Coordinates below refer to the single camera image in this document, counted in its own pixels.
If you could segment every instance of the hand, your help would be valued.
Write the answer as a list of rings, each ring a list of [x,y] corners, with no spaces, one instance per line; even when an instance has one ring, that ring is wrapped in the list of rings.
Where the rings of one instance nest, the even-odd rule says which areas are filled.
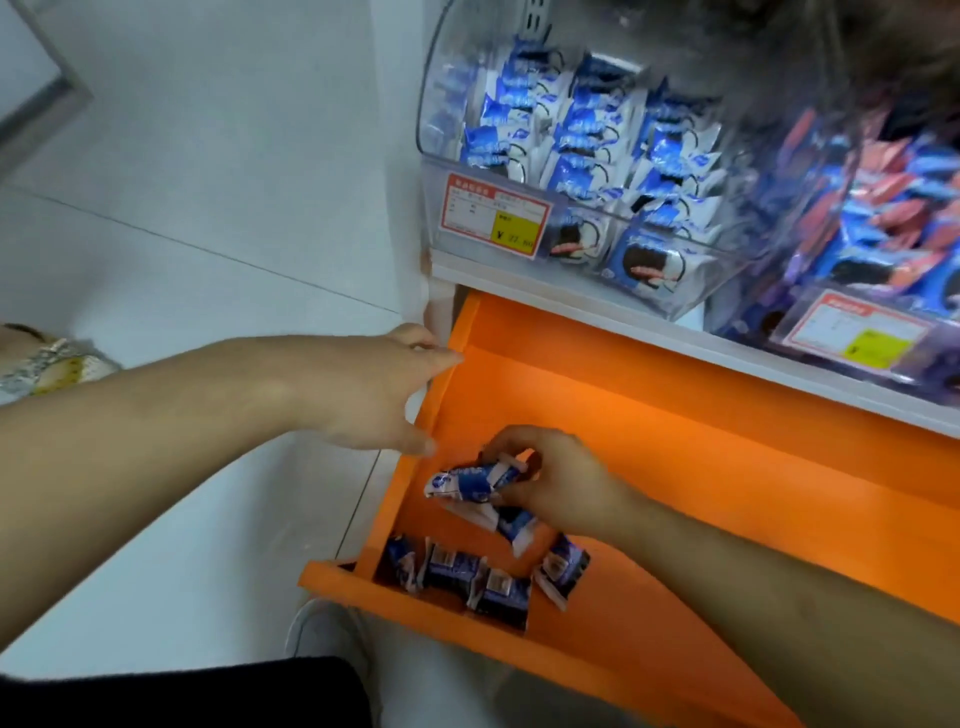
[[[410,396],[463,360],[437,349],[426,328],[403,324],[382,336],[276,336],[257,342],[279,381],[283,429],[314,429],[334,445],[431,454],[429,436],[407,422]]]
[[[507,427],[483,449],[484,462],[506,452],[534,454],[528,477],[501,489],[494,505],[518,505],[564,533],[607,541],[618,517],[643,495],[611,474],[573,435],[529,425]]]

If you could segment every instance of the orange drawer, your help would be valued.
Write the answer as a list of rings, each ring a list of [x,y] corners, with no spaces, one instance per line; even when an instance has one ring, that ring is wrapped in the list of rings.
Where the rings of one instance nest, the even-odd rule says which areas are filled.
[[[611,469],[691,516],[845,573],[960,621],[960,449],[858,409],[486,294],[471,294],[418,417],[439,445],[403,457],[353,573],[307,565],[300,584],[438,640],[678,726],[798,726],[760,680],[644,570],[593,557],[566,613],[536,588],[525,635],[382,561],[394,532],[430,536],[527,575],[507,542],[423,497],[436,471],[476,457],[504,425],[579,435]]]

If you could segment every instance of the price tag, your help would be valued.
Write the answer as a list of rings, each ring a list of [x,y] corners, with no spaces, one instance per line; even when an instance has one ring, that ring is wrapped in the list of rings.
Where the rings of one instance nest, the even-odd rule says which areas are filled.
[[[493,184],[451,173],[440,227],[533,257],[552,206]]]
[[[916,316],[824,291],[782,343],[884,374],[932,329],[933,324]]]

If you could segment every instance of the sneaker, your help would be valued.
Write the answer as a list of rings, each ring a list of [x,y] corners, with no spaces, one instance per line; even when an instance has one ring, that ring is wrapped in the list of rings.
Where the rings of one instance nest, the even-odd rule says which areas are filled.
[[[284,654],[288,657],[339,657],[345,660],[363,684],[370,701],[371,721],[380,724],[380,691],[374,670],[372,640],[363,615],[352,607],[311,599],[297,612]]]

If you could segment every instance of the right hand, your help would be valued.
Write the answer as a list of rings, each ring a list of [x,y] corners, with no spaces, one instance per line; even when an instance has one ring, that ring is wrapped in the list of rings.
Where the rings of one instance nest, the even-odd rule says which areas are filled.
[[[501,430],[481,458],[495,462],[501,452],[527,449],[527,477],[494,494],[494,505],[516,505],[564,533],[608,540],[617,519],[643,495],[611,474],[577,437],[558,429],[515,425]]]

